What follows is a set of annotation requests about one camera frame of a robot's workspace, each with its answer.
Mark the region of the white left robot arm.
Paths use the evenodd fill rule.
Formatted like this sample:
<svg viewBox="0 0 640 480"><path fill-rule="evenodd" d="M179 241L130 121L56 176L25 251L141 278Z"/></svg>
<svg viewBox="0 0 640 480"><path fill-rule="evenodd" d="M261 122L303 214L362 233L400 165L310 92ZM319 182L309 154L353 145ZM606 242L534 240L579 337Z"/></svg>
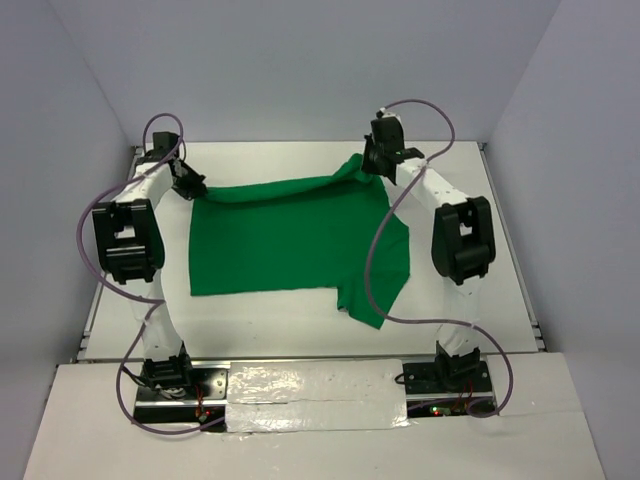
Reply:
<svg viewBox="0 0 640 480"><path fill-rule="evenodd" d="M137 163L132 181L112 200L95 203L90 214L101 270L131 302L141 324L143 365L131 378L165 398L178 399L193 388L193 367L161 283L165 248L155 208L169 191L194 200L206 193L204 177L179 157L162 163L147 154Z"/></svg>

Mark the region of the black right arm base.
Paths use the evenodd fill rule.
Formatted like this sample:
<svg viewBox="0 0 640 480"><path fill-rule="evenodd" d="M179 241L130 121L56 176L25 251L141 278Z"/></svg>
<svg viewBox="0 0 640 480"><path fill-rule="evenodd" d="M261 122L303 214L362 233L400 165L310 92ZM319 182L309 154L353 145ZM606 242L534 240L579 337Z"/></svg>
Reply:
<svg viewBox="0 0 640 480"><path fill-rule="evenodd" d="M497 409L488 365L478 347L450 355L436 345L432 360L404 363L394 382L404 388L409 418L492 416Z"/></svg>

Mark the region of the green t-shirt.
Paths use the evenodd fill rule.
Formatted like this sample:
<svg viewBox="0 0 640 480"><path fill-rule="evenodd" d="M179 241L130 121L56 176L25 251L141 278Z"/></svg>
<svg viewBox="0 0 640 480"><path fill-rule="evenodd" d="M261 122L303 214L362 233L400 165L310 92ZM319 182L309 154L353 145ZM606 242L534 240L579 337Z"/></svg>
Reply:
<svg viewBox="0 0 640 480"><path fill-rule="evenodd" d="M354 154L327 176L208 188L192 208L191 294L329 288L338 310L381 328L410 277L410 233L361 162Z"/></svg>

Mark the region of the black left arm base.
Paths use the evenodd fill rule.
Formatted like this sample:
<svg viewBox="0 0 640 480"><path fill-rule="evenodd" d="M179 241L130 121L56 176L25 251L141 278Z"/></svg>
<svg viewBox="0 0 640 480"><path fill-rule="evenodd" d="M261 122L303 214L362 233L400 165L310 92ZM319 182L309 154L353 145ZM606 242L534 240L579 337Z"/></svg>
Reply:
<svg viewBox="0 0 640 480"><path fill-rule="evenodd" d="M205 425L205 431L223 432L229 370L229 365L197 362L192 371L193 385L178 394L139 387L133 417L150 427L181 429Z"/></svg>

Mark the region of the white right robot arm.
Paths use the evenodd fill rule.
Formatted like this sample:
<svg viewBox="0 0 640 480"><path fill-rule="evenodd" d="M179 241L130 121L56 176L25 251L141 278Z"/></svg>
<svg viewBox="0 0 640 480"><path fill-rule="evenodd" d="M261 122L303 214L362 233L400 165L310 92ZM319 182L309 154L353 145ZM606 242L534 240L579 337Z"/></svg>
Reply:
<svg viewBox="0 0 640 480"><path fill-rule="evenodd" d="M480 350L472 344L478 322L478 291L496 247L491 205L483 197L470 197L429 166L416 148L403 139L365 137L362 170L383 176L403 188L392 205L397 208L411 194L433 215L431 258L443 279L445 317L436 340L436 377L447 388L464 385L477 371Z"/></svg>

